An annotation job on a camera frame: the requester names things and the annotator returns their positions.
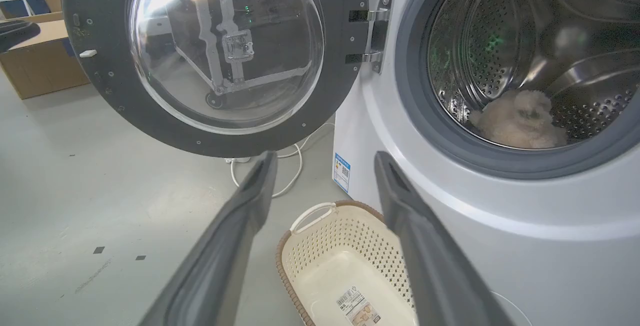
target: washing machine door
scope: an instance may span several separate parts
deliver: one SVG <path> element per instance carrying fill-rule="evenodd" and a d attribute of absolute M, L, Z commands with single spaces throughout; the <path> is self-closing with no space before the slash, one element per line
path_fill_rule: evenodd
<path fill-rule="evenodd" d="M 353 17 L 368 0 L 62 1 L 71 44 L 112 108 L 213 157 L 281 149 L 322 125 L 369 30 Z"/>

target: basket label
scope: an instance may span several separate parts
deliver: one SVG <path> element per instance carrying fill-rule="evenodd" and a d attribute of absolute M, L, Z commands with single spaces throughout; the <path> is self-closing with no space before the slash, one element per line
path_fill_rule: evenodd
<path fill-rule="evenodd" d="M 374 326 L 380 321 L 380 315 L 356 287 L 347 290 L 335 303 L 353 326 Z"/>
<path fill-rule="evenodd" d="M 335 154 L 335 162 L 333 169 L 333 180 L 340 185 L 340 187 L 345 191 L 349 192 L 349 176 L 352 173 L 352 166 L 349 165 L 343 158 Z"/>

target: beige stuffed animal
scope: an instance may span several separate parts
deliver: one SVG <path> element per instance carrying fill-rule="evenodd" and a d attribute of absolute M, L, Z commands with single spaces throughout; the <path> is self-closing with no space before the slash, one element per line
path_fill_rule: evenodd
<path fill-rule="evenodd" d="M 551 100 L 541 91 L 506 91 L 469 121 L 485 139 L 522 149 L 546 149 L 567 144 L 565 129 L 553 126 Z"/>

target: white plastic basket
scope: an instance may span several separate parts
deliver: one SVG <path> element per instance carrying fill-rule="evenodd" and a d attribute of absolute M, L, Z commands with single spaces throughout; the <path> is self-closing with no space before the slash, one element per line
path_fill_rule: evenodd
<path fill-rule="evenodd" d="M 306 326 L 418 325 L 400 240 L 367 205 L 304 212 L 282 237 L 276 266 Z"/>

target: door hinge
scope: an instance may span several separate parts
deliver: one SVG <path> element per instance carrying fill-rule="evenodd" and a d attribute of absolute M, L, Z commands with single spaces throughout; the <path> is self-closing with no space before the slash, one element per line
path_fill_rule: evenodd
<path fill-rule="evenodd" d="M 371 28 L 371 47 L 368 53 L 348 55 L 349 62 L 370 62 L 373 71 L 382 72 L 382 61 L 385 55 L 389 19 L 394 0 L 379 0 L 377 10 L 352 10 L 349 14 L 350 22 L 373 22 Z"/>

